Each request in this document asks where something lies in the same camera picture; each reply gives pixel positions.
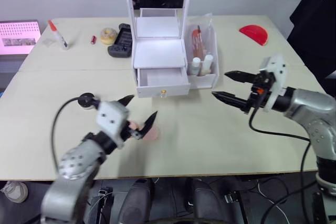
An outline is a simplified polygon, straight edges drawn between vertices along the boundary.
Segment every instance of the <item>beige tabletop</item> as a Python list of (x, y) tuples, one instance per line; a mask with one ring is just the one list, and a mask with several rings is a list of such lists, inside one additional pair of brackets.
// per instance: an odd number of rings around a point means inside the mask
[[(89, 32), (84, 29), (85, 20), (91, 27)], [(66, 51), (65, 57), (62, 51), (55, 53), (56, 45), (42, 44), (50, 36), (47, 29), (0, 99), (0, 179), (56, 177), (50, 153), (50, 128), (56, 111), (66, 100), (84, 92), (92, 92), (103, 100), (136, 94), (130, 60), (105, 55), (106, 46), (99, 42), (92, 46), (89, 36), (95, 22), (98, 32), (100, 26), (114, 24), (110, 26), (117, 28), (118, 23), (127, 19), (58, 21), (65, 28), (66, 23), (69, 26), (83, 23), (83, 36)], [(266, 46), (256, 44), (239, 32), (235, 34), (236, 28), (249, 22), (267, 26), (270, 37)], [(216, 16), (214, 28), (221, 56), (220, 78), (215, 90), (232, 92), (246, 99), (250, 85), (234, 82), (223, 73), (230, 70), (256, 73), (263, 57), (281, 51), (286, 53), (288, 64), (286, 86), (323, 92), (266, 16)], [(90, 47), (82, 50), (79, 43)], [(253, 132), (248, 127), (249, 115), (217, 101), (209, 89), (191, 90), (189, 95), (165, 99), (135, 97), (128, 107), (129, 119), (139, 124), (158, 110), (155, 124), (160, 129), (160, 138), (154, 143), (128, 140), (122, 150), (109, 156), (97, 178), (295, 172), (299, 170), (307, 145), (301, 140)], [(76, 102), (65, 108), (56, 127), (58, 157), (78, 145), (88, 132), (99, 131), (95, 116), (95, 110), (83, 110)], [(307, 136), (300, 125), (275, 111), (260, 111), (254, 126)], [(314, 154), (309, 152), (305, 169), (316, 169), (315, 162)]]

